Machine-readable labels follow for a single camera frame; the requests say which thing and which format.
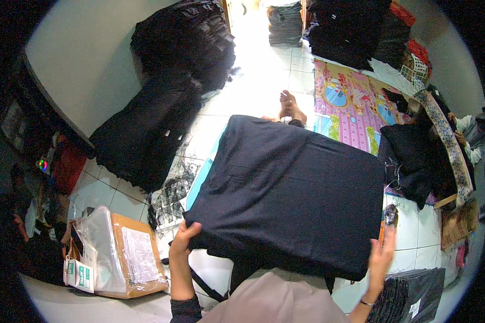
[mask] white sleeve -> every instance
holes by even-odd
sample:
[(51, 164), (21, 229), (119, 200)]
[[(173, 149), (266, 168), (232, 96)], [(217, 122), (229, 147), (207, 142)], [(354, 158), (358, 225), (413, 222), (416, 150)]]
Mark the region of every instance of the white sleeve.
[(464, 150), (466, 151), (466, 155), (471, 161), (472, 165), (475, 165), (481, 159), (481, 152), (479, 151), (479, 148), (476, 148), (475, 150), (471, 150), (471, 145), (467, 143), (467, 146), (465, 146)]
[(468, 115), (463, 117), (462, 119), (456, 118), (456, 129), (459, 132), (463, 132), (464, 130), (467, 129), (472, 123), (472, 116)]

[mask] sleeve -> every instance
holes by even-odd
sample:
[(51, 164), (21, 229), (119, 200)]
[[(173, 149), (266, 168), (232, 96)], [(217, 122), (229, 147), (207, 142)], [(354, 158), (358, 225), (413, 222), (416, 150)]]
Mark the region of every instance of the sleeve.
[(201, 320), (201, 308), (197, 295), (186, 301), (171, 299), (171, 323), (195, 323)]
[(467, 157), (471, 161), (472, 165), (475, 165), (481, 159), (481, 152), (480, 152), (479, 148), (472, 150), (471, 145), (469, 145), (469, 143), (467, 143), (467, 146), (465, 146), (464, 150), (466, 151)]
[(465, 116), (462, 119), (456, 118), (456, 129), (459, 132), (464, 132), (472, 123), (472, 116)]

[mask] beige shirt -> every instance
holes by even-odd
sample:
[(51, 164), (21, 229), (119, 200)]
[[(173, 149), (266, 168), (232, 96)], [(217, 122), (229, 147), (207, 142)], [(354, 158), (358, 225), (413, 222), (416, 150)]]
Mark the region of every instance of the beige shirt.
[(199, 322), (350, 322), (327, 289), (316, 288), (305, 280), (285, 279), (291, 275), (284, 273), (279, 269), (255, 273)]

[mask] white tile floor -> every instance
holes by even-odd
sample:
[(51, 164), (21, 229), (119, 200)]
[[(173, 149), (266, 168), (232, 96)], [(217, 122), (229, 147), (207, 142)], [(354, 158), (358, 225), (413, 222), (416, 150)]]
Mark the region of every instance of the white tile floor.
[[(272, 48), (267, 42), (267, 33), (261, 32), (262, 25), (246, 26), (244, 33), (236, 35), (235, 66), (240, 66), (240, 74), (233, 82), (227, 83), (218, 95), (206, 102), (194, 120), (189, 134), (184, 139), (189, 145), (177, 154), (202, 164), (207, 158), (220, 131), (233, 114), (255, 117), (277, 113), (279, 93), (288, 89), (297, 98), (300, 109), (308, 117), (307, 129), (312, 130), (314, 115), (313, 100), (313, 63), (308, 43), (303, 41), (300, 48)], [(179, 173), (175, 167), (170, 174)], [(75, 201), (78, 214), (87, 207), (105, 205), (111, 212), (128, 216), (147, 223), (146, 194), (129, 182), (117, 178), (95, 160), (89, 160), (75, 189), (71, 200)], [(388, 195), (388, 204), (394, 203), (399, 209), (399, 223), (394, 261), (389, 272), (394, 273), (414, 268), (452, 267), (452, 253), (440, 251), (440, 214), (433, 207), (418, 211), (414, 202)], [(176, 228), (158, 232), (160, 257), (168, 256), (168, 242), (174, 237)], [(205, 251), (194, 251), (190, 256), (192, 268), (215, 290), (224, 294), (229, 285), (232, 262), (227, 259), (211, 257)], [(336, 303), (345, 313), (357, 304), (368, 285), (368, 277), (351, 284), (350, 281), (337, 279), (334, 293)], [(201, 296), (200, 303), (205, 306), (211, 302)]]

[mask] cartoon print mat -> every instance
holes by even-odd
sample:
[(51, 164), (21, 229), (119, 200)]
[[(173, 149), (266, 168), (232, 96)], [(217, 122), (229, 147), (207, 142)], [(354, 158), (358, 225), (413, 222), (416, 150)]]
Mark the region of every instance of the cartoon print mat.
[(315, 59), (314, 84), (314, 131), (375, 156), (381, 141), (379, 129), (409, 120), (382, 90), (400, 93), (397, 89), (356, 70)]

